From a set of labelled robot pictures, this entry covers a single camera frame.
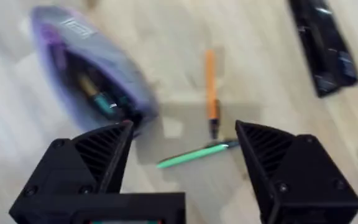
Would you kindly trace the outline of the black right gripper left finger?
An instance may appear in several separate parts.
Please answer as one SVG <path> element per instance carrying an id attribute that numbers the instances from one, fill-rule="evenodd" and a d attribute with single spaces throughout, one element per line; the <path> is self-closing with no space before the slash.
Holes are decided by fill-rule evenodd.
<path id="1" fill-rule="evenodd" d="M 133 135 L 134 124 L 126 120 L 54 140 L 9 213 L 64 212 L 119 193 Z"/>

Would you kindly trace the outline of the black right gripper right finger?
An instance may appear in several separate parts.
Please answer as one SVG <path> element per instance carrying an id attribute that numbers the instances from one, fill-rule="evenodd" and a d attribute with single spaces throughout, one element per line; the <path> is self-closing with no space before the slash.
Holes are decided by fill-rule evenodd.
<path id="1" fill-rule="evenodd" d="M 318 138 L 237 120 L 262 223 L 348 224 L 358 195 Z"/>

